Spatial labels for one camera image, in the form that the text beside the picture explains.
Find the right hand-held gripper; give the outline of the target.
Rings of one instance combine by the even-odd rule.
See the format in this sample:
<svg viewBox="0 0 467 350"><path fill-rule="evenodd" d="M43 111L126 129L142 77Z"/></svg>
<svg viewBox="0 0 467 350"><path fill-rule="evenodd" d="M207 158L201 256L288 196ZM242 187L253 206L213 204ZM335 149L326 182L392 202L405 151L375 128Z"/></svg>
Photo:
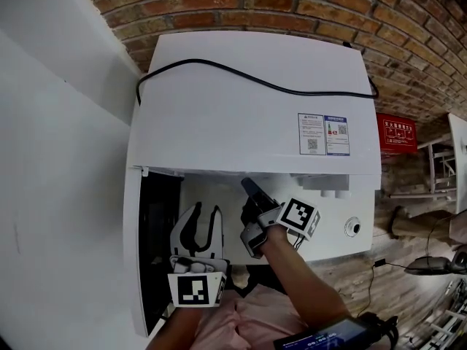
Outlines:
<svg viewBox="0 0 467 350"><path fill-rule="evenodd" d="M299 241L312 237L321 218L313 204L292 197L278 203L249 177L244 178L241 185L248 199L242 207L240 219L244 229L240 238L251 257L262 258L260 246L268 239L268 229L275 225L290 230Z"/></svg>

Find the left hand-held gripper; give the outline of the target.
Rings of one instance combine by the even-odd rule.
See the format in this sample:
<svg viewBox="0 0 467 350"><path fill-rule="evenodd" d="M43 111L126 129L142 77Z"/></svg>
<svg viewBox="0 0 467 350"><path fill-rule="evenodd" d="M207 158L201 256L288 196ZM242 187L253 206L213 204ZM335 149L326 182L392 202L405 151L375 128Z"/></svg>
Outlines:
<svg viewBox="0 0 467 350"><path fill-rule="evenodd" d="M218 307L227 282L229 261L221 259L223 257L222 212L219 206L214 207L209 218L207 239L204 245L199 246L196 242L196 233L201 207L201 202L197 202L186 210L170 234L173 254L170 263L173 271L167 277L172 303L176 308Z"/></svg>

